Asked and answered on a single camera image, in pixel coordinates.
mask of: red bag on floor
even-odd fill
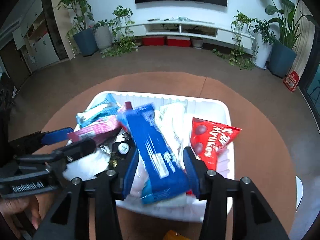
[[[299,75],[293,70],[284,80],[283,83],[287,86],[287,88],[293,92],[296,90],[298,81],[300,77]]]
[[[240,128],[223,123],[193,118],[191,147],[209,170],[216,170],[219,153],[236,138],[240,131]]]

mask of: glass door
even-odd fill
[[[308,63],[298,86],[320,126],[320,28],[316,27]]]

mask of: blue snack package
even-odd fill
[[[142,191],[142,203],[169,199],[189,190],[186,174],[154,122],[152,104],[118,114],[144,161],[149,180]]]
[[[80,128],[84,128],[98,119],[117,114],[119,108],[113,95],[108,93],[101,103],[92,106],[88,111],[76,114],[76,120]]]

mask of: tv stand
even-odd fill
[[[148,22],[140,21],[129,25],[133,36],[147,35],[170,35],[188,36],[209,40],[220,41],[234,45],[236,36],[231,31],[231,27],[219,25],[217,23],[206,23],[196,21],[159,20]],[[246,32],[242,33],[242,43],[244,48],[251,50],[253,39]]]

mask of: round white logo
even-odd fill
[[[120,143],[118,150],[121,154],[126,154],[129,151],[129,145],[127,143]]]

